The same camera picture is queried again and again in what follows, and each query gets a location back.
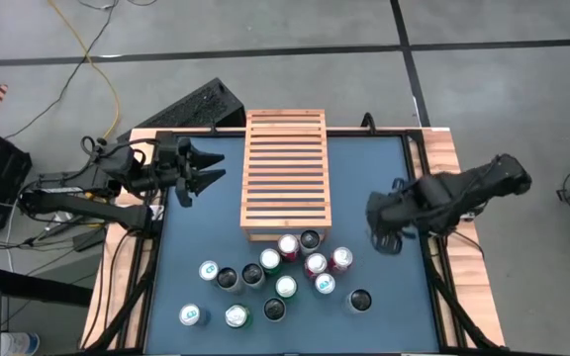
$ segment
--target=red soda can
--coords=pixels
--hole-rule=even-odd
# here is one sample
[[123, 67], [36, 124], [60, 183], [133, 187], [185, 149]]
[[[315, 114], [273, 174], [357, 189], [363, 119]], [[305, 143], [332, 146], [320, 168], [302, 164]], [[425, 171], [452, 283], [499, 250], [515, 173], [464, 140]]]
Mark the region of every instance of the red soda can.
[[296, 261], [300, 248], [301, 246], [298, 243], [298, 238], [293, 234], [284, 234], [278, 239], [278, 252], [280, 252], [285, 261]]
[[334, 273], [346, 271], [353, 263], [353, 253], [346, 247], [338, 247], [332, 253], [329, 261], [329, 269]]
[[305, 260], [305, 273], [310, 279], [315, 279], [327, 270], [327, 258], [320, 253], [312, 253]]

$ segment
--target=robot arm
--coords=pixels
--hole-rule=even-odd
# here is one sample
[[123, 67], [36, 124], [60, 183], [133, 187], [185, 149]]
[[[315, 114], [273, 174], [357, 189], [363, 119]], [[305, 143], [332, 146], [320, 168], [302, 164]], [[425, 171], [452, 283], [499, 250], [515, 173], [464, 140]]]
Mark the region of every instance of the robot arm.
[[399, 253], [404, 227], [414, 224], [420, 233], [448, 233], [463, 214], [493, 197], [522, 194], [530, 186], [531, 177], [519, 162], [502, 154], [459, 174], [427, 175], [394, 193], [373, 192], [366, 206], [366, 219], [375, 247]]

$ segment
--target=black soda can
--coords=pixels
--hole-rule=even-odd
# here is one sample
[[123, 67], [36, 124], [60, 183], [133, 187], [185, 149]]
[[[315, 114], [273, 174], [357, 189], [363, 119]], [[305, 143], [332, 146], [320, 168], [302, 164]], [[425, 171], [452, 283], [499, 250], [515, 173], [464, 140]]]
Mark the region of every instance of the black soda can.
[[260, 289], [265, 284], [265, 273], [256, 263], [248, 263], [241, 271], [243, 281], [253, 289]]
[[346, 310], [352, 313], [368, 312], [372, 302], [368, 291], [357, 289], [346, 296]]
[[303, 256], [309, 256], [318, 250], [321, 246], [321, 236], [313, 230], [307, 230], [301, 233], [301, 253]]
[[265, 302], [263, 306], [263, 313], [268, 320], [278, 322], [285, 317], [286, 313], [285, 302], [279, 298], [272, 298]]
[[243, 292], [243, 283], [238, 273], [230, 268], [222, 268], [217, 274], [217, 284], [221, 289], [232, 294], [241, 294]]

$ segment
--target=soda can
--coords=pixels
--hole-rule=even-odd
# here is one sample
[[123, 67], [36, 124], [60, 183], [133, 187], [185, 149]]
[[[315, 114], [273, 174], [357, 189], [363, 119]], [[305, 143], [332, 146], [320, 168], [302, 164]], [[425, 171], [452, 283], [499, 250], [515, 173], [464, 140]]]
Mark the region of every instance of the soda can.
[[294, 297], [298, 285], [296, 280], [291, 276], [283, 276], [276, 281], [276, 294], [282, 299]]
[[258, 262], [268, 275], [276, 274], [281, 269], [281, 255], [272, 248], [264, 249]]
[[259, 289], [265, 284], [265, 273], [256, 263], [249, 263], [241, 271], [243, 281], [253, 289]]
[[224, 267], [219, 271], [217, 284], [226, 292], [237, 295], [243, 293], [243, 282], [237, 272], [230, 267]]
[[233, 305], [226, 311], [226, 324], [231, 328], [242, 328], [251, 323], [251, 314], [245, 306]]
[[301, 253], [303, 256], [309, 256], [316, 252], [321, 246], [321, 236], [313, 230], [307, 230], [301, 233]]
[[335, 279], [329, 273], [321, 273], [316, 277], [316, 282], [314, 282], [316, 290], [324, 296], [327, 296], [333, 292], [335, 289]]
[[215, 261], [205, 261], [199, 266], [199, 277], [204, 281], [217, 284], [217, 274], [219, 273], [219, 266]]
[[305, 259], [305, 273], [311, 280], [327, 270], [327, 258], [320, 253], [312, 253]]
[[285, 317], [285, 302], [279, 298], [272, 298], [263, 305], [263, 314], [268, 320], [278, 322]]
[[342, 273], [346, 271], [353, 263], [353, 254], [346, 247], [338, 247], [333, 253], [329, 261], [329, 269], [333, 273]]
[[179, 311], [179, 321], [186, 326], [203, 326], [210, 321], [210, 313], [194, 304], [187, 304]]
[[346, 310], [352, 313], [367, 312], [371, 308], [372, 302], [370, 293], [358, 289], [346, 295]]
[[284, 234], [278, 239], [278, 251], [283, 256], [283, 260], [287, 262], [294, 262], [298, 257], [300, 244], [298, 238], [292, 234]]

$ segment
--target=green soda can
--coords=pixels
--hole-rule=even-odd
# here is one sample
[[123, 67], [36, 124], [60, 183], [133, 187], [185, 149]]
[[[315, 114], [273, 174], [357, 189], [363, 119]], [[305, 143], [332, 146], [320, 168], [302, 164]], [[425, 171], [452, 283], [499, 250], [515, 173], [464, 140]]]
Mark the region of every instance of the green soda can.
[[252, 324], [249, 309], [242, 305], [233, 305], [226, 311], [226, 324], [231, 328], [248, 327]]
[[272, 248], [264, 249], [258, 262], [268, 275], [274, 275], [281, 269], [281, 255]]
[[283, 276], [276, 281], [276, 294], [282, 299], [294, 297], [297, 289], [296, 280], [291, 276]]

